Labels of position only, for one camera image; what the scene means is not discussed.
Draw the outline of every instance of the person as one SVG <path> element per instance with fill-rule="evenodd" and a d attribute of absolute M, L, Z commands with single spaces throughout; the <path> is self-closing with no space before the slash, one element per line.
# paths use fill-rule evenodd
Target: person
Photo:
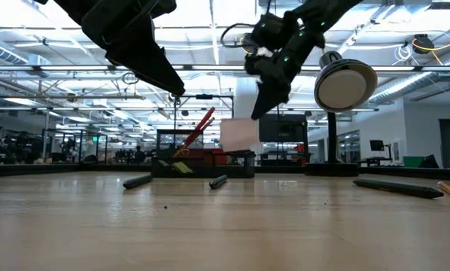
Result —
<path fill-rule="evenodd" d="M 143 163 L 144 159 L 146 158 L 146 155 L 143 151 L 141 151 L 140 146 L 136 146 L 136 152 L 135 152 L 135 162 L 136 163 Z"/>

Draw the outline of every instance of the lamp head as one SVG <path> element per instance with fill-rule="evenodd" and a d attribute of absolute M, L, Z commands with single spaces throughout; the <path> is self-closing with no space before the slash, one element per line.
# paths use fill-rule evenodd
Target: lamp head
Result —
<path fill-rule="evenodd" d="M 320 60 L 315 101 L 328 112 L 350 111 L 365 103 L 377 87 L 377 74 L 367 64 L 327 52 Z"/>

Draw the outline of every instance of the round lamp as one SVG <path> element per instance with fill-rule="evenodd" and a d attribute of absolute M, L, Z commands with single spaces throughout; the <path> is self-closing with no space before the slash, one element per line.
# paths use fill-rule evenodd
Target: round lamp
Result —
<path fill-rule="evenodd" d="M 315 101 L 325 111 L 350 111 L 367 102 L 376 90 L 376 72 L 359 60 L 343 59 L 332 51 L 321 57 L 320 66 Z"/>

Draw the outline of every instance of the ceiling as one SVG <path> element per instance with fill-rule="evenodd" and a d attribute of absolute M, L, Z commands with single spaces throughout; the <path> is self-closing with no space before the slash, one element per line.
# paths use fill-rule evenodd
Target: ceiling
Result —
<path fill-rule="evenodd" d="M 226 27 L 234 23 L 256 23 L 260 15 L 265 12 L 262 0 L 177 0 L 176 2 L 178 5 L 176 11 L 154 21 L 155 39 L 166 49 L 166 55 L 171 64 L 243 65 L 245 52 L 241 48 L 221 47 L 217 39 Z M 296 7 L 298 2 L 300 0 L 278 0 L 276 6 L 272 3 L 271 12 L 281 16 L 287 9 Z M 412 58 L 420 65 L 437 65 L 430 53 L 426 55 L 412 53 L 406 61 L 400 61 L 397 58 L 397 51 L 406 40 L 410 42 L 414 34 L 428 34 L 436 47 L 450 44 L 450 8 L 442 9 L 443 6 L 437 6 L 437 3 L 432 1 L 404 0 L 403 2 L 404 6 L 392 7 L 387 13 L 381 14 L 382 18 L 377 20 L 378 24 L 373 25 L 369 23 L 370 18 L 381 8 L 382 1 L 364 1 L 364 4 L 349 11 L 325 34 L 327 50 L 341 50 L 344 58 L 358 59 L 370 65 L 415 65 Z M 211 27 L 211 9 L 214 15 L 214 27 Z M 251 32 L 251 29 L 233 29 L 225 41 L 238 41 L 246 32 Z M 32 55 L 41 56 L 49 65 L 110 65 L 104 58 L 104 50 L 98 48 L 85 36 L 80 26 L 52 0 L 46 5 L 31 3 L 30 0 L 0 0 L 0 46 L 25 59 Z M 450 46 L 438 51 L 437 54 L 441 57 L 449 52 Z M 317 65 L 321 54 L 321 50 L 314 50 L 305 65 Z M 0 65 L 10 65 L 10 63 L 0 59 Z M 143 99 L 108 99 L 104 101 L 104 105 L 118 108 L 142 106 L 156 108 L 156 111 L 123 110 L 126 113 L 126 117 L 123 117 L 126 119 L 124 123 L 129 123 L 129 120 L 153 125 L 171 123 L 169 118 L 157 110 L 172 107 L 168 93 L 144 82 L 125 84 L 121 79 L 126 72 L 60 71 L 50 74 L 50 79 L 45 80 L 36 76 L 30 78 L 30 75 L 25 72 L 0 71 L 0 78 L 19 84 L 24 89 L 19 91 L 16 86 L 13 88 L 4 84 L 2 86 L 6 86 L 6 89 L 2 90 L 0 95 L 43 94 L 44 90 L 46 91 L 43 95 L 60 96 L 75 93 L 79 96 L 103 96 L 104 99 L 106 96 L 137 95 Z M 316 74 L 317 72 L 305 73 L 296 78 L 292 84 L 291 105 L 316 106 L 313 95 Z M 200 93 L 234 95 L 237 90 L 250 89 L 250 84 L 245 86 L 241 83 L 243 80 L 239 80 L 247 77 L 243 72 L 224 72 L 218 69 L 207 72 L 182 71 L 179 75 L 184 79 L 185 89 L 189 95 Z M 406 75 L 379 74 L 379 85 L 395 77 L 403 76 Z M 434 87 L 437 85 L 431 85 L 422 92 L 437 90 Z M 38 102 L 42 105 L 72 107 L 90 107 L 94 103 L 92 99 L 80 99 L 75 103 L 64 99 L 45 99 Z M 231 101 L 190 99 L 183 105 L 184 108 L 211 106 L 228 108 L 231 106 Z M 194 120 L 201 119 L 205 112 L 190 112 L 190 117 L 180 116 L 179 118 L 190 119 L 190 122 L 184 122 L 184 124 L 191 124 Z M 79 115 L 99 123 L 110 122 L 99 112 Z M 223 110 L 217 115 L 219 118 L 226 118 L 231 117 L 232 112 Z"/>

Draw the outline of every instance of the table surface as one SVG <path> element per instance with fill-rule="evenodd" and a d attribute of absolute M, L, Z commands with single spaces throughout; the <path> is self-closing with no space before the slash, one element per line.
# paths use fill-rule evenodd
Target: table surface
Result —
<path fill-rule="evenodd" d="M 123 190 L 140 175 L 0 178 L 0 270 L 450 271 L 447 195 L 304 175 L 230 179 L 213 191 L 210 180 L 157 178 Z"/>

